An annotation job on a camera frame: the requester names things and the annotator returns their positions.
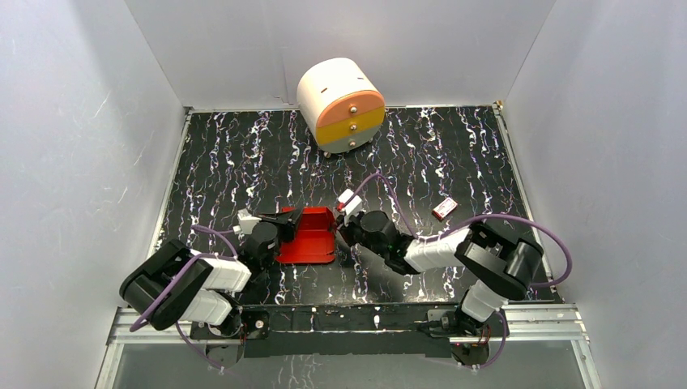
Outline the red paper box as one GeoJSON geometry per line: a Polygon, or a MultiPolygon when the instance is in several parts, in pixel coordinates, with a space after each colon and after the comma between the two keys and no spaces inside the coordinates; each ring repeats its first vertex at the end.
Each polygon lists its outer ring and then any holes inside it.
{"type": "Polygon", "coordinates": [[[305,207],[291,242],[280,244],[276,261],[325,265],[335,260],[335,218],[328,207],[305,207]]]}

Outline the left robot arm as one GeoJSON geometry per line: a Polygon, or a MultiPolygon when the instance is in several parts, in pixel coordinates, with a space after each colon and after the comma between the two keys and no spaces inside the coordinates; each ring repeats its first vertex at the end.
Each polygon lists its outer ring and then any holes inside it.
{"type": "Polygon", "coordinates": [[[120,297],[139,313],[129,330],[150,326],[162,331],[188,321],[208,324],[223,337],[236,335],[243,326],[242,308],[232,295],[269,272],[280,247],[295,240],[303,213],[294,208],[252,215],[241,209],[230,230],[242,236],[239,246],[225,231],[193,226],[195,232],[223,241],[227,255],[192,250],[178,239],[166,241],[122,281],[120,297]]]}

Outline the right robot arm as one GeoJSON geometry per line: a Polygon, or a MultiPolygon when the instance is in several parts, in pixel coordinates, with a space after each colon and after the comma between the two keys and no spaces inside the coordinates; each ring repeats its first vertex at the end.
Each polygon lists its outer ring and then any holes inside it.
{"type": "Polygon", "coordinates": [[[476,277],[455,311],[429,314],[419,331],[435,338],[478,336],[493,314],[527,295],[544,256],[537,242],[498,224],[499,215],[474,218],[444,237],[400,232],[383,211],[339,215],[335,225],[348,246],[361,245],[400,275],[464,267],[476,277]]]}

